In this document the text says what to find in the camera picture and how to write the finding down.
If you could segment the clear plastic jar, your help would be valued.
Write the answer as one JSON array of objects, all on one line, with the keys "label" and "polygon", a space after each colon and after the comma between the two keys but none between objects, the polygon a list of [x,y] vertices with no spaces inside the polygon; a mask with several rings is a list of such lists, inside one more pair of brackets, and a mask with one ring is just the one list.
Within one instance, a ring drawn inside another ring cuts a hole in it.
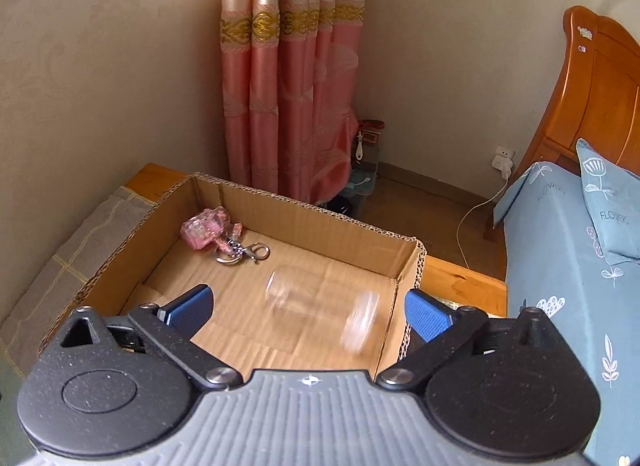
[{"label": "clear plastic jar", "polygon": [[276,326],[292,336],[359,354],[372,335],[380,295],[292,265],[272,271],[265,305]]}]

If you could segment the grey checked blanket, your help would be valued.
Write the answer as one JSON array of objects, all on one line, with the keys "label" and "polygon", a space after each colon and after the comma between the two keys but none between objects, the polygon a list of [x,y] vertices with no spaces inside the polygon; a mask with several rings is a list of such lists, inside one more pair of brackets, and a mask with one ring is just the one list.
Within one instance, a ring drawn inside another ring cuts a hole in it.
[{"label": "grey checked blanket", "polygon": [[152,207],[149,199],[119,187],[55,250],[1,324],[1,362],[18,377],[28,374],[67,304]]}]

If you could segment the teal storage bin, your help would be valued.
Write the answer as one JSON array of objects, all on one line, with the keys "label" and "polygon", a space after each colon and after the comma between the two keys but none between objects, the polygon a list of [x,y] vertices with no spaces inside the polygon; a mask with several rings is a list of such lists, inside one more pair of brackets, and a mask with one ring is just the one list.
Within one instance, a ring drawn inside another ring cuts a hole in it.
[{"label": "teal storage bin", "polygon": [[342,195],[352,204],[352,213],[355,217],[360,214],[367,198],[373,194],[377,176],[375,171],[352,169]]}]

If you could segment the white wall charger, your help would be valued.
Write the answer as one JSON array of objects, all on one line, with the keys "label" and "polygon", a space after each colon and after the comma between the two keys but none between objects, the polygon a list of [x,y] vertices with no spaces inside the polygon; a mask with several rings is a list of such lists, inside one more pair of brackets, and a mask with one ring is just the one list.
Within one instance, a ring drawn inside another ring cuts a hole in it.
[{"label": "white wall charger", "polygon": [[491,160],[491,166],[498,170],[504,181],[508,181],[514,168],[515,152],[511,148],[499,145],[495,150],[495,156]]}]

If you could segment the wooden bed headboard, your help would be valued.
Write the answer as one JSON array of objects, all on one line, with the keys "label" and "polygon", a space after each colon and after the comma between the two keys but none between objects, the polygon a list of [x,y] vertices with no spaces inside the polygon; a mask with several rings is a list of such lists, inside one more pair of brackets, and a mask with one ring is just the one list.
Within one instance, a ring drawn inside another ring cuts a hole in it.
[{"label": "wooden bed headboard", "polygon": [[577,174],[578,139],[638,173],[639,42],[616,20],[580,5],[564,12],[563,30],[566,49],[558,81],[509,181],[541,161]]}]

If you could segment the blue floral pillow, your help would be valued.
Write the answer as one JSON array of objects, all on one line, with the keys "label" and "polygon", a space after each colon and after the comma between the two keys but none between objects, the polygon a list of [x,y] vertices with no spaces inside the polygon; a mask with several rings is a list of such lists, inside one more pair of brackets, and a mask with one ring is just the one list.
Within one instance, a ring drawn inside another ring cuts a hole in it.
[{"label": "blue floral pillow", "polygon": [[639,177],[598,154],[584,139],[576,153],[588,213],[608,264],[638,261]]}]

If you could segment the brown cardboard box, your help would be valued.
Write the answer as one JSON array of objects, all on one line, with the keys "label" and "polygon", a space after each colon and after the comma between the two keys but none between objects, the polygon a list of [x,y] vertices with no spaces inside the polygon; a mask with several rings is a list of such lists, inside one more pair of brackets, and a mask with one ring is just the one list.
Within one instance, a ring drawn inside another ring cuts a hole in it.
[{"label": "brown cardboard box", "polygon": [[[180,236],[182,223],[215,207],[241,223],[244,243],[267,245],[268,259],[224,265],[211,251],[191,249]],[[424,259],[425,249],[413,237],[193,174],[169,189],[76,293],[73,305],[117,315],[206,284],[214,292],[215,310],[195,342],[243,375],[256,368],[356,368],[376,374],[401,356],[408,337],[404,297],[419,284]],[[272,277],[308,282],[311,298],[333,312],[346,311],[362,293],[376,293],[378,306],[363,349],[350,353],[336,329],[272,310],[267,301]]]}]

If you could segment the pink keychain charm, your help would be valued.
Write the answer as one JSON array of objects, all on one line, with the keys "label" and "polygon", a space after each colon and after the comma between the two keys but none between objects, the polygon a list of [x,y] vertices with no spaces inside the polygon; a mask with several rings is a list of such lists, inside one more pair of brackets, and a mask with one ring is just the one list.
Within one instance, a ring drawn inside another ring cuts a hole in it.
[{"label": "pink keychain charm", "polygon": [[243,245],[244,227],[234,222],[225,207],[205,208],[180,226],[182,240],[193,250],[213,249],[216,261],[235,265],[248,259],[254,263],[267,260],[271,250],[264,243]]}]

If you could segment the pink satin curtain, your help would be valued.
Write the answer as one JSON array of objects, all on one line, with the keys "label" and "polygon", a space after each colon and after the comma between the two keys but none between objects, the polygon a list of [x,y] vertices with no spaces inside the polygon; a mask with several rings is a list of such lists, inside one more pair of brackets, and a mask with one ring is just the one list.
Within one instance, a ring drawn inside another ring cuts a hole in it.
[{"label": "pink satin curtain", "polygon": [[363,22],[364,0],[221,0],[232,181],[309,204],[344,189]]}]

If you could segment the blue floral bed sheet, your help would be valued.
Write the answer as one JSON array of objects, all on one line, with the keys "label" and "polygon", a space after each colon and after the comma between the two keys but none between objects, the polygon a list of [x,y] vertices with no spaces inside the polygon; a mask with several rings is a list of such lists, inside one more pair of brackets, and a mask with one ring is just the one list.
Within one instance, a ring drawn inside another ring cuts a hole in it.
[{"label": "blue floral bed sheet", "polygon": [[546,313],[596,385],[600,420],[586,454],[598,465],[639,461],[639,267],[606,261],[582,181],[534,163],[494,210],[506,238],[508,313]]}]

